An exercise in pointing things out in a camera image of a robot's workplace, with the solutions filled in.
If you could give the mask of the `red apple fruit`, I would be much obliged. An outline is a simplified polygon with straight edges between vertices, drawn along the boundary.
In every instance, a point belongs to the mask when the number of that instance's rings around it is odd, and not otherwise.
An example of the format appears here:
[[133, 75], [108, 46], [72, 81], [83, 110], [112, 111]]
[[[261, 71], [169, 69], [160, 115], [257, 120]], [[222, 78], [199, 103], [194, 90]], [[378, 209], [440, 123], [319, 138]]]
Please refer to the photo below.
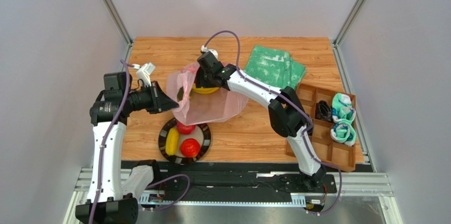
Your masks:
[[180, 121], [177, 121], [176, 128], [180, 134], [190, 135], [195, 131], [196, 125], [185, 125]]

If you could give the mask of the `yellow mango fruit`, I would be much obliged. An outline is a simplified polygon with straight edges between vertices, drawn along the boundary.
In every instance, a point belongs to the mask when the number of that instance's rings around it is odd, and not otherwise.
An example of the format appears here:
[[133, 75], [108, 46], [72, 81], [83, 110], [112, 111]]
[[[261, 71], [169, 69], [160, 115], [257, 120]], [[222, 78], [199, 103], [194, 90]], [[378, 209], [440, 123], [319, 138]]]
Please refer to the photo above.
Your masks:
[[167, 134], [165, 143], [165, 152], [168, 156], [173, 156], [177, 153], [179, 141], [179, 132], [177, 128], [171, 128]]

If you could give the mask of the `pink plastic bag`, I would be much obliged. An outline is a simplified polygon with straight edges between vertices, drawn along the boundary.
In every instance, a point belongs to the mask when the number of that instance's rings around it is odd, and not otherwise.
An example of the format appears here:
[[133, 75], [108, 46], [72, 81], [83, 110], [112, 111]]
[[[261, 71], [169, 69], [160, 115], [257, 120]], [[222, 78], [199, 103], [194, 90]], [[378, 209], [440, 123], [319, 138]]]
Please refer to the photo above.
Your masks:
[[[185, 125], [226, 122], [240, 114], [248, 104], [249, 98], [224, 88], [212, 94], [197, 94], [192, 91], [200, 65], [196, 62], [186, 65], [167, 77], [166, 93], [179, 107], [172, 110], [174, 117]], [[177, 92], [184, 89], [184, 97], [177, 100]]]

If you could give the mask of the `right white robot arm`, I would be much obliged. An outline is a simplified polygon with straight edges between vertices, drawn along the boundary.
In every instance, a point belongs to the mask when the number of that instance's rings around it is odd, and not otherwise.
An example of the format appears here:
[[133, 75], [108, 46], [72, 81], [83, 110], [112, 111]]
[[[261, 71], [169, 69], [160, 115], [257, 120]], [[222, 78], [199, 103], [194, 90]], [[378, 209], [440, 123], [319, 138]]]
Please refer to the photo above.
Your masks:
[[296, 92], [264, 84], [240, 70], [236, 65], [224, 66], [210, 51], [203, 51], [197, 62], [204, 71], [204, 78], [216, 87], [242, 94], [268, 110], [274, 132], [290, 145], [304, 176], [303, 183], [309, 190], [322, 185], [326, 168], [314, 152], [308, 130], [313, 126], [304, 112]]

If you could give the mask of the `red tomato fruit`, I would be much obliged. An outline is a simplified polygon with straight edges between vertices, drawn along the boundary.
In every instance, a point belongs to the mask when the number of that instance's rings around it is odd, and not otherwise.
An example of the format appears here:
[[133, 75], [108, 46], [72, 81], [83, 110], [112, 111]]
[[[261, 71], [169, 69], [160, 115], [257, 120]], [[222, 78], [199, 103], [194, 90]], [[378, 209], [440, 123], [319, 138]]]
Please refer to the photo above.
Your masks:
[[194, 138], [185, 139], [180, 146], [181, 154], [188, 158], [196, 157], [200, 150], [201, 145]]

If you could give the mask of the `yellow banana bunch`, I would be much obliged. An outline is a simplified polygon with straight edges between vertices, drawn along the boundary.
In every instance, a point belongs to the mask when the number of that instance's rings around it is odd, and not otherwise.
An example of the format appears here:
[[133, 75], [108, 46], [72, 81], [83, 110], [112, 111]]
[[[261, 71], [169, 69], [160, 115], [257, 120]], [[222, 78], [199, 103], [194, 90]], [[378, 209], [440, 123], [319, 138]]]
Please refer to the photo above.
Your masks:
[[197, 86], [196, 84], [193, 84], [193, 86], [192, 86], [192, 91], [194, 93], [203, 94], [203, 95], [212, 94], [218, 90], [219, 90], [218, 87], [204, 87], [201, 85]]

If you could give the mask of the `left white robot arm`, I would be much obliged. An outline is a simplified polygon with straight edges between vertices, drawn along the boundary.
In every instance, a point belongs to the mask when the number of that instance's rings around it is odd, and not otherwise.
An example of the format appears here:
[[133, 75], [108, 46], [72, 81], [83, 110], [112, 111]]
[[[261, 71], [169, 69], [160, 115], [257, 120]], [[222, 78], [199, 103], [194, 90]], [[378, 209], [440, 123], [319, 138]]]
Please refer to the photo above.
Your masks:
[[121, 150], [130, 114], [159, 114], [178, 107], [149, 73], [138, 72], [137, 77], [141, 87], [132, 90], [130, 74], [105, 74], [104, 89], [89, 110], [95, 150], [87, 199], [75, 210], [81, 223], [136, 223], [138, 199], [159, 173], [155, 160], [142, 160], [121, 181]]

